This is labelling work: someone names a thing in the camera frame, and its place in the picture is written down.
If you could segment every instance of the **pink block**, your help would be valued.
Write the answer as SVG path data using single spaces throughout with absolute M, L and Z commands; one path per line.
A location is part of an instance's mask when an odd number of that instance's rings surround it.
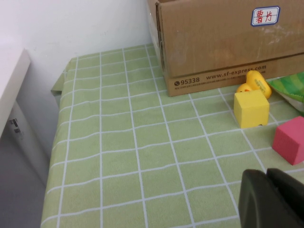
M 292 165 L 304 161 L 304 118 L 299 116 L 278 126 L 272 148 Z

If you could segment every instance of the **toy block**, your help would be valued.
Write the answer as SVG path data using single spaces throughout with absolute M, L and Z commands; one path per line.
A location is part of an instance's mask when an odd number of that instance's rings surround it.
M 304 161 L 304 118 L 299 116 L 278 126 L 272 148 L 292 165 Z
M 241 128 L 268 124 L 269 102 L 261 90 L 234 94 L 233 110 Z

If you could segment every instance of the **yellow block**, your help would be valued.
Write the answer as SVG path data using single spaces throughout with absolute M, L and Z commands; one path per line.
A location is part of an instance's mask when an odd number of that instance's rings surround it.
M 234 94 L 234 115 L 241 128 L 268 124 L 269 102 L 261 90 Z

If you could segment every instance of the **yellow rubber duck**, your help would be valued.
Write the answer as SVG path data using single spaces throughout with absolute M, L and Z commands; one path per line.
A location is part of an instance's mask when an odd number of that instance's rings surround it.
M 246 83 L 242 84 L 238 89 L 239 92 L 246 92 L 260 89 L 264 96 L 268 99 L 271 96 L 271 88 L 263 78 L 260 72 L 250 70 L 246 75 Z

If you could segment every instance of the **cardboard box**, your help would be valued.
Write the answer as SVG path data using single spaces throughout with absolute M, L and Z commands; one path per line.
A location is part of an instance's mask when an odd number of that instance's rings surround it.
M 147 0 L 170 96 L 304 71 L 302 0 Z

